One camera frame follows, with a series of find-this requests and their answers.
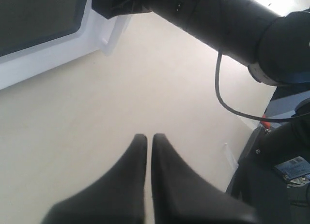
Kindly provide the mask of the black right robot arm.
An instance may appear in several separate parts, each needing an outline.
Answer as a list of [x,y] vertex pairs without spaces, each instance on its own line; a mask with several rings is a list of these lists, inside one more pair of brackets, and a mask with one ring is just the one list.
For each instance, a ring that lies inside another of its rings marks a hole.
[[310,11],[280,16],[255,0],[92,0],[106,19],[154,12],[248,67],[258,82],[310,80]]

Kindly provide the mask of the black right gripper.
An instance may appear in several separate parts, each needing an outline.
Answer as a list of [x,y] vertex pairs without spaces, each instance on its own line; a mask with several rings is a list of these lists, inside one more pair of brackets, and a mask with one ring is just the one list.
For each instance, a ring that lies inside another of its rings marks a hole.
[[92,9],[104,18],[150,12],[147,0],[92,0]]

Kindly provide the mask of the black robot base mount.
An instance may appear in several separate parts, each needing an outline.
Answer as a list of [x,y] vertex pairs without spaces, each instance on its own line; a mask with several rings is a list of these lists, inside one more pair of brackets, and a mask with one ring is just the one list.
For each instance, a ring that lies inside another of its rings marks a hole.
[[310,121],[251,134],[226,193],[256,209],[263,224],[310,222]]

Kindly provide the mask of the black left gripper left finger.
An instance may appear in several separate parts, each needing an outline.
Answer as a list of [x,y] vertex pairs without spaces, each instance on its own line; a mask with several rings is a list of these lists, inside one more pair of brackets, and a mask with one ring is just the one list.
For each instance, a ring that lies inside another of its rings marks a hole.
[[136,134],[117,163],[76,195],[55,204],[44,224],[143,224],[147,137]]

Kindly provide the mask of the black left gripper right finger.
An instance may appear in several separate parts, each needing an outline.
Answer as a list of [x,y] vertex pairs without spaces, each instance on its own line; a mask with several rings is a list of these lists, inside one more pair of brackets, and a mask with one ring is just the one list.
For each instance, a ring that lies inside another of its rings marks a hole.
[[256,210],[198,175],[164,134],[153,137],[151,185],[156,224],[259,224]]

